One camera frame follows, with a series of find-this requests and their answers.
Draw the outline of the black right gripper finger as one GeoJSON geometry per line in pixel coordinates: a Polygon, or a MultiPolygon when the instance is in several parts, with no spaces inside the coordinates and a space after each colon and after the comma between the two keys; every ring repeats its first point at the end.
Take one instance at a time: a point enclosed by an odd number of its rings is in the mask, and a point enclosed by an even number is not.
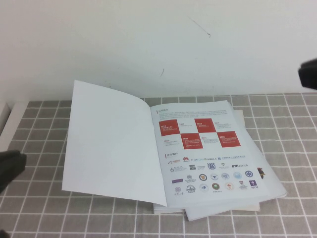
{"type": "Polygon", "coordinates": [[[300,71],[299,78],[301,85],[310,89],[317,89],[317,72],[316,71],[300,71]]]}
{"type": "Polygon", "coordinates": [[[310,59],[301,63],[298,73],[316,73],[317,72],[317,58],[310,59]]]}

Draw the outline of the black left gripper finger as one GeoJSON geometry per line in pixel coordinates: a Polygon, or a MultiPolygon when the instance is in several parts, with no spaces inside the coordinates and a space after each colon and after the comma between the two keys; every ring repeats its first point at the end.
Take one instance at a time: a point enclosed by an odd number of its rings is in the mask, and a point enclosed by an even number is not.
{"type": "Polygon", "coordinates": [[[25,170],[25,165],[13,166],[8,168],[0,169],[0,192],[3,192],[6,187],[23,171],[25,170]]]}
{"type": "Polygon", "coordinates": [[[6,172],[10,169],[24,171],[27,155],[18,150],[3,151],[0,153],[0,171],[6,172]]]}

